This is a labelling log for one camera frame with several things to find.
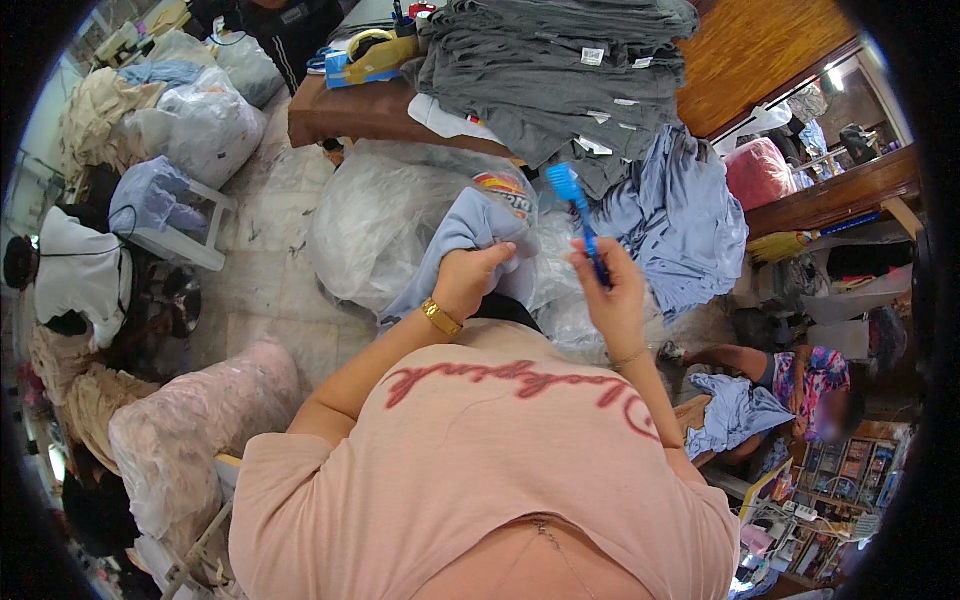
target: tape roll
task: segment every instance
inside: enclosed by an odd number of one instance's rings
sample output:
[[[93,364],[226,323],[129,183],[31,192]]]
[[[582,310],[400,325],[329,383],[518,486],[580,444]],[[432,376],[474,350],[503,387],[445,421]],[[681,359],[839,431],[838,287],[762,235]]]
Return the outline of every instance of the tape roll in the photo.
[[[368,29],[354,36],[347,45],[347,56],[350,62],[357,62],[371,49],[372,46],[394,39],[393,32],[382,29]]]

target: blue brush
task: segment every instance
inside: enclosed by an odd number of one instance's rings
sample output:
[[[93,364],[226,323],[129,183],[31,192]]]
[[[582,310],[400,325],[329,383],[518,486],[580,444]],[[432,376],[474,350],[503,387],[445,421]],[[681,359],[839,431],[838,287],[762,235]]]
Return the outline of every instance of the blue brush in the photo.
[[[597,272],[597,278],[601,285],[610,288],[610,278],[607,275],[607,266],[600,260],[600,254],[597,252],[596,235],[590,228],[590,208],[587,206],[587,196],[584,190],[573,178],[573,170],[570,165],[562,162],[558,165],[549,167],[545,171],[546,180],[550,186],[557,192],[562,199],[572,202],[580,213],[580,218],[584,221],[584,245],[587,247],[587,256],[593,261],[593,268]]]

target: gold wristwatch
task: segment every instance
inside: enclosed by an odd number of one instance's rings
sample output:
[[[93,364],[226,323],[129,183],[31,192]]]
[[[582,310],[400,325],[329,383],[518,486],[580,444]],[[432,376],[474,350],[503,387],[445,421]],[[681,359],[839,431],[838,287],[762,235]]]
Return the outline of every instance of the gold wristwatch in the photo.
[[[443,312],[432,298],[426,299],[426,302],[423,303],[420,310],[423,311],[423,314],[426,315],[426,318],[429,319],[432,324],[436,325],[440,331],[451,338],[460,333],[464,328],[463,325],[458,324]]]

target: bracelet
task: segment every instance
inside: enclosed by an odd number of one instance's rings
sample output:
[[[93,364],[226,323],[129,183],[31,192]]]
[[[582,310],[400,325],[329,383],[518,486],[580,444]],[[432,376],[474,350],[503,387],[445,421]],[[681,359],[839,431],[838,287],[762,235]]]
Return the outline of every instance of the bracelet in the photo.
[[[464,328],[463,325],[457,323],[447,315],[440,306],[437,306],[437,303],[434,302],[432,298],[426,299],[426,302],[423,303],[420,310],[422,310],[426,318],[430,320],[430,323],[451,338],[460,333]]]
[[[631,354],[626,360],[619,360],[619,361],[618,361],[618,360],[612,360],[612,362],[613,362],[613,364],[612,364],[613,370],[614,370],[614,371],[620,371],[621,369],[623,369],[624,367],[626,367],[626,366],[629,365],[630,363],[632,363],[632,362],[634,362],[635,360],[637,360],[637,358],[639,358],[640,356],[643,356],[644,354],[646,354],[647,351],[649,351],[649,348],[646,346],[646,344],[644,344],[644,345],[641,346],[636,352],[634,352],[633,354]]]

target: colorful patterned shirt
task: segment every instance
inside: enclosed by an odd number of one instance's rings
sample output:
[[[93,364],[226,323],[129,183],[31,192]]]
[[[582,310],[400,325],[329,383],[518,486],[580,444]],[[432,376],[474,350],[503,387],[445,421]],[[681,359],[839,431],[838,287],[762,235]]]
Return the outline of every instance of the colorful patterned shirt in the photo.
[[[774,396],[780,404],[787,406],[793,395],[793,359],[795,352],[781,352],[775,355],[776,372],[774,373]],[[828,392],[850,388],[850,369],[847,359],[836,350],[818,346],[813,349],[810,360],[806,364],[804,373],[804,405],[801,415],[807,418],[808,425],[804,439],[808,442],[820,440],[814,426],[814,413],[820,398]]]

